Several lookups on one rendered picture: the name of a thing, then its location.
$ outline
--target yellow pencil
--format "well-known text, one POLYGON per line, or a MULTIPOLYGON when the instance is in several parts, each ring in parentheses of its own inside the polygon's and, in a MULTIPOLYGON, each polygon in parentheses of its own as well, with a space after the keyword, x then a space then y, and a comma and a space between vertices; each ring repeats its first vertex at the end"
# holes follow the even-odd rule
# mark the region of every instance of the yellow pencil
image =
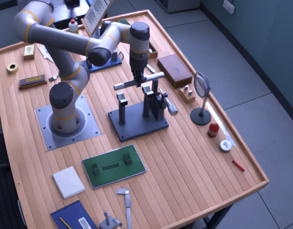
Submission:
POLYGON ((60 220, 69 228, 72 229, 71 227, 69 227, 69 225, 60 217, 60 220))

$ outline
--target red marker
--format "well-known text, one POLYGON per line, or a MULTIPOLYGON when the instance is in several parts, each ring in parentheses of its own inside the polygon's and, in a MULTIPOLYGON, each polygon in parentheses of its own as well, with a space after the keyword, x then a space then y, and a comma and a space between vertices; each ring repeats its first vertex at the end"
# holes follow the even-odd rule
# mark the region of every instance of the red marker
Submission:
POLYGON ((243 167, 241 167, 236 161, 232 161, 234 164, 237 165, 238 168, 240 168, 243 172, 245 171, 245 169, 243 167))

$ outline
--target floor grout line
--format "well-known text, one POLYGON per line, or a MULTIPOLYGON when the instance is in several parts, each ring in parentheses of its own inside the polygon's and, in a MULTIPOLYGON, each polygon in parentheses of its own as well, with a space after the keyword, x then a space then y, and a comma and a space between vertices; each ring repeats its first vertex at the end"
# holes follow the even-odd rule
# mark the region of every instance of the floor grout line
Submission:
MULTIPOLYGON (((293 223, 292 223, 292 224, 293 224, 293 223)), ((287 227, 285 227, 284 229, 286 229, 286 228, 290 227, 292 224, 288 225, 288 226, 287 226, 287 227)))
MULTIPOLYGON (((192 24, 192 23, 197 23, 197 22, 202 22, 202 21, 193 21, 193 22, 189 22, 189 23, 185 23, 185 24, 181 24, 181 25, 187 25, 187 24, 192 24)), ((176 27, 176 26, 180 26, 180 25, 172 25, 172 26, 169 26, 169 27, 164 27, 164 29, 167 29, 167 28, 171 28, 171 27, 176 27)))
POLYGON ((259 192, 257 192, 257 193, 260 195, 260 198, 262 199, 262 201, 263 201, 264 205, 266 206, 266 208, 268 209, 268 211, 269 211, 270 215, 272 216, 273 220, 275 221, 275 218, 274 218, 274 217, 273 217, 273 215, 271 214, 271 211, 270 211, 270 210, 269 210, 269 208, 267 207, 267 205, 266 205, 265 201, 263 200, 263 198, 262 198, 261 194, 260 194, 259 192))
POLYGON ((131 7, 133 7, 133 9, 137 12, 137 10, 134 8, 134 6, 131 4, 131 2, 129 0, 127 0, 129 2, 129 4, 131 5, 131 7))
POLYGON ((254 98, 254 99, 248 100, 248 101, 243 102, 243 103, 241 103, 241 104, 237 104, 237 105, 235 105, 235 106, 231 106, 231 107, 229 107, 229 108, 224 109, 224 111, 226 111, 226 110, 228 110, 228 109, 231 109, 231 108, 234 108, 234 107, 236 107, 236 106, 239 106, 239 105, 245 104, 245 103, 247 103, 247 102, 251 102, 251 101, 253 101, 253 100, 255 100, 255 99, 262 98, 262 97, 264 97, 264 96, 266 96, 266 95, 269 95, 269 94, 272 94, 272 92, 270 92, 270 93, 268 93, 268 94, 264 94, 264 95, 259 96, 259 97, 257 97, 257 98, 254 98))

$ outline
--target wooden tabletop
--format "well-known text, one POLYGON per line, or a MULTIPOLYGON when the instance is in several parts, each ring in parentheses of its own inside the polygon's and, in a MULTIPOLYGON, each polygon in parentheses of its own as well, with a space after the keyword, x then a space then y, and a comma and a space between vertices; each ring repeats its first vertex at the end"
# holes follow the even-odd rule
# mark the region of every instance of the wooden tabletop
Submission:
MULTIPOLYGON (((107 20, 122 18, 130 24, 136 21, 147 23, 151 29, 150 43, 158 51, 158 57, 176 54, 195 75, 192 65, 148 10, 107 20)), ((88 36, 82 26, 79 33, 88 36)), ((113 85, 132 80, 129 45, 123 43, 118 45, 118 51, 124 53, 123 63, 91 73, 82 92, 102 135, 48 151, 35 109, 50 104, 50 88, 60 79, 24 90, 19 90, 19 80, 41 74, 49 79, 58 74, 58 69, 43 58, 39 49, 34 60, 25 61, 25 45, 21 42, 0 50, 0 117, 17 193, 29 229, 57 229, 50 214, 76 200, 80 200, 97 226, 104 220, 103 212, 107 210, 127 228, 125 198, 116 194, 116 188, 130 189, 133 229, 176 229, 231 205, 268 184, 268 178, 214 96, 210 93, 208 101, 236 143, 227 154, 218 149, 220 141, 226 139, 221 130, 216 138, 209 138, 209 124, 198 126, 190 119, 191 111, 202 106, 202 99, 196 95, 195 102, 186 104, 179 89, 173 89, 166 78, 159 80, 159 87, 168 93, 169 100, 179 111, 176 116, 165 111, 170 126, 120 143, 107 113, 118 109, 118 91, 114 91, 113 85), (16 74, 7 72, 11 62, 19 65, 16 74), (147 172, 93 190, 81 160, 130 144, 137 148, 147 172), (233 159, 245 168, 244 172, 232 163, 233 159), (86 191, 63 199, 52 174, 70 166, 75 168, 86 191)), ((84 56, 72 56, 78 62, 85 60, 84 56)), ((149 65, 160 71, 157 58, 149 59, 149 65)), ((145 75, 151 74, 148 69, 144 72, 145 75)), ((130 87, 121 91, 128 99, 128 105, 143 102, 141 88, 130 87)))

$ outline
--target white bottle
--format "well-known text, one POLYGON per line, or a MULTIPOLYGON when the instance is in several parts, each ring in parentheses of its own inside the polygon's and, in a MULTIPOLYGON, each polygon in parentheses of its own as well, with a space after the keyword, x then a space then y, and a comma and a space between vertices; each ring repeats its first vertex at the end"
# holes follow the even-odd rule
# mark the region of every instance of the white bottle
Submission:
POLYGON ((79 34, 79 26, 78 23, 75 21, 76 18, 72 18, 69 22, 69 32, 73 32, 79 34))

